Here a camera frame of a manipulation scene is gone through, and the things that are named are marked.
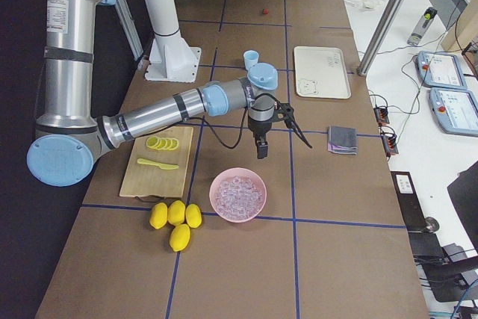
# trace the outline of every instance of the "wooden cutting board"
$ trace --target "wooden cutting board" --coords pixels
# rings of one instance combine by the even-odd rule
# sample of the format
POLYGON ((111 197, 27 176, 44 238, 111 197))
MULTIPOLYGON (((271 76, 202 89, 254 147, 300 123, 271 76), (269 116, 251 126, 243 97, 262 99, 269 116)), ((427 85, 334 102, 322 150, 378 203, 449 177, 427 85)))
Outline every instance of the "wooden cutting board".
POLYGON ((159 196, 182 198, 184 182, 186 179, 187 163, 193 128, 188 126, 175 126, 165 131, 157 132, 158 137, 175 137, 179 140, 179 148, 173 151, 158 151, 148 149, 146 140, 149 136, 139 137, 134 141, 133 150, 126 167, 125 178, 122 181, 119 194, 121 197, 134 196, 159 196), (177 164, 177 170, 161 170, 156 166, 138 164, 138 158, 177 164))

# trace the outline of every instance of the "light blue cup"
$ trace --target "light blue cup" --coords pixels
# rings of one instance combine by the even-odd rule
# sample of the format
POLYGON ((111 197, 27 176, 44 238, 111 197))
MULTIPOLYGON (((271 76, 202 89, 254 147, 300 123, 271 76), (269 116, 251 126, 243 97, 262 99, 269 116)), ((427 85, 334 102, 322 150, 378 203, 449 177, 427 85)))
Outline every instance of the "light blue cup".
POLYGON ((253 65, 259 62, 259 53, 256 50, 247 50, 244 52, 244 66, 249 70, 253 65))

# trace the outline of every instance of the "yellow lemon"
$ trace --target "yellow lemon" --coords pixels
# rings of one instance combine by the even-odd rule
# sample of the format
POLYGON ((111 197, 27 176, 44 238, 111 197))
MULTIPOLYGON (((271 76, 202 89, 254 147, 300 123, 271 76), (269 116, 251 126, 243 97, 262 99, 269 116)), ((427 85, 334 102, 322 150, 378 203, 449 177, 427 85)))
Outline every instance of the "yellow lemon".
POLYGON ((173 226, 178 226, 184 223, 184 216, 186 212, 186 205, 178 199, 171 203, 167 212, 167 221, 173 226))
POLYGON ((202 216, 198 205, 192 203, 186 208, 186 222, 191 228, 201 226, 202 216))
POLYGON ((149 224, 155 229, 160 229, 166 225, 167 222, 167 205, 165 203, 158 203, 151 208, 151 217, 149 224))
POLYGON ((191 229, 184 223, 174 227, 170 236, 170 246, 175 252, 179 252, 187 247, 191 238, 191 229))

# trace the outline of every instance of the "folded cloth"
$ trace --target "folded cloth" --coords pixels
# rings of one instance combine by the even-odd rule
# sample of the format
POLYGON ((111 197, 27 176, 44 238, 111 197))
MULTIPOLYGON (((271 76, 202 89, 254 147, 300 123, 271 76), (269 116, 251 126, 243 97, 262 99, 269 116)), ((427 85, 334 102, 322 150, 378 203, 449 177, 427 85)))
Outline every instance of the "folded cloth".
POLYGON ((327 149, 342 155, 357 154, 357 130, 355 128, 330 126, 327 149))

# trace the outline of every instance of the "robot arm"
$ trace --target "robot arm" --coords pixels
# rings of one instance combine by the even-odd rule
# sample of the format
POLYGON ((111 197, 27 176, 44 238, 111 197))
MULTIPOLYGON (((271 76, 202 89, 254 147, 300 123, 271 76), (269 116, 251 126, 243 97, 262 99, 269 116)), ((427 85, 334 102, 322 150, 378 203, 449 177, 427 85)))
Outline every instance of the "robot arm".
POLYGON ((267 156, 272 122, 289 119, 289 127, 293 121, 291 108, 276 109, 277 71, 269 64, 256 64, 245 78, 211 82, 125 114, 93 119, 94 19, 100 1, 47 0, 46 106, 27 154, 35 177, 48 185, 73 185, 122 142, 201 113, 220 116, 239 108, 249 109, 258 158, 267 156))
POLYGON ((272 65, 262 63, 253 66, 247 77, 227 82, 213 81, 204 87, 176 94, 126 114, 103 117, 98 120, 103 143, 99 155, 117 148, 122 142, 173 123, 186 122, 202 113, 220 116, 248 108, 249 124, 251 121, 267 123, 275 114, 275 102, 268 96, 262 96, 257 101, 256 98, 264 93, 273 95, 276 88, 277 70, 272 65))

